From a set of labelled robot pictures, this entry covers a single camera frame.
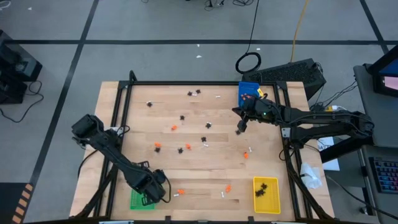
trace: keyboard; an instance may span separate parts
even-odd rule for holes
[[[398,194],[398,161],[370,157],[370,164],[380,193]]]
[[[275,81],[303,82],[308,100],[326,83],[312,58],[249,72],[243,75],[242,81],[260,84]]]

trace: computer screen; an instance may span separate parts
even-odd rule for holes
[[[381,75],[396,74],[398,75],[398,59],[393,60],[390,64],[385,66],[379,72]],[[397,77],[384,77],[384,84],[388,88],[398,90],[398,78]]]

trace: desk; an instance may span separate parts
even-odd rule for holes
[[[366,71],[364,66],[355,66],[354,74],[365,112],[374,122],[374,146],[363,146],[361,148],[363,166],[366,167],[366,172],[369,175],[369,177],[364,177],[367,183],[368,195],[371,198],[371,203],[374,202],[373,205],[396,216],[398,215],[396,209],[398,195],[380,194],[377,191],[369,157],[389,158],[398,161],[398,139],[396,136],[398,98],[373,92],[372,76]],[[397,220],[393,220],[383,214],[377,213],[377,215],[383,224],[397,222]]]
[[[308,110],[303,84],[287,83],[287,86],[291,106]],[[117,87],[118,82],[103,82],[101,86],[95,114],[105,126],[110,125]],[[272,87],[261,88],[275,100]],[[201,90],[198,96],[187,96],[188,91],[196,89]],[[278,159],[282,149],[280,129],[251,122],[245,133],[236,135],[239,116],[231,108],[237,105],[237,94],[237,86],[134,85],[127,117],[131,130],[125,135],[122,153],[134,162],[148,160],[151,169],[163,169],[171,181],[172,194],[176,194],[177,189],[184,189],[185,195],[172,197],[168,204],[160,202],[152,211],[130,210],[131,188],[119,172],[111,218],[164,220],[166,215],[171,215],[172,220],[245,221],[248,216],[253,216],[255,221],[294,220],[286,165]],[[147,101],[153,102],[153,106],[148,107]],[[183,125],[180,115],[185,116]],[[210,129],[205,128],[206,122],[212,122]],[[178,129],[172,131],[172,125],[177,125]],[[203,136],[209,147],[203,146]],[[155,142],[162,143],[159,154],[154,152]],[[179,154],[177,148],[186,143],[191,144],[192,150],[185,149]],[[309,144],[317,146],[316,141]],[[245,159],[243,154],[249,147],[253,152]],[[88,148],[85,156],[92,150]],[[319,153],[306,147],[301,154],[304,162],[320,168],[323,186],[310,191],[333,216]],[[83,166],[70,215],[77,214],[98,188],[103,158],[101,153],[96,153]],[[254,213],[254,176],[278,178],[280,215]],[[221,191],[225,191],[228,184],[232,191],[222,198]],[[297,194],[300,213],[304,217],[299,190]],[[104,214],[105,200],[101,214]]]

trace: yellow cable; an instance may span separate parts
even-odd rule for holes
[[[297,27],[296,27],[296,32],[294,33],[294,38],[293,38],[293,47],[292,47],[292,56],[290,57],[290,62],[293,62],[293,57],[294,57],[294,49],[295,49],[295,44],[296,44],[296,37],[297,37],[297,32],[299,31],[301,20],[304,17],[305,14],[305,9],[307,8],[309,0],[305,0],[303,10],[301,11],[300,19],[298,20]]]

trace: green tray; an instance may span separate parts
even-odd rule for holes
[[[144,194],[139,194],[135,190],[131,190],[130,209],[131,210],[154,210],[155,204],[143,206],[142,198]]]

